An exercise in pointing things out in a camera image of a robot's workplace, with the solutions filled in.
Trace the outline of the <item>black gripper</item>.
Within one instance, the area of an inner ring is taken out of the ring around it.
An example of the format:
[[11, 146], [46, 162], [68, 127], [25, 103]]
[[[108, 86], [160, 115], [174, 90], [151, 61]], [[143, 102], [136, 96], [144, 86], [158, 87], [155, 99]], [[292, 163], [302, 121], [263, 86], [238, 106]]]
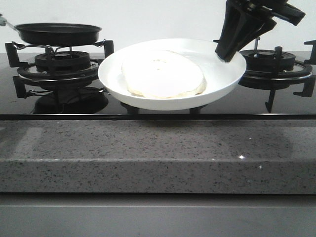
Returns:
[[236, 52], [276, 26], [273, 17], [297, 26], [305, 15], [287, 0], [228, 0], [215, 52], [230, 62]]

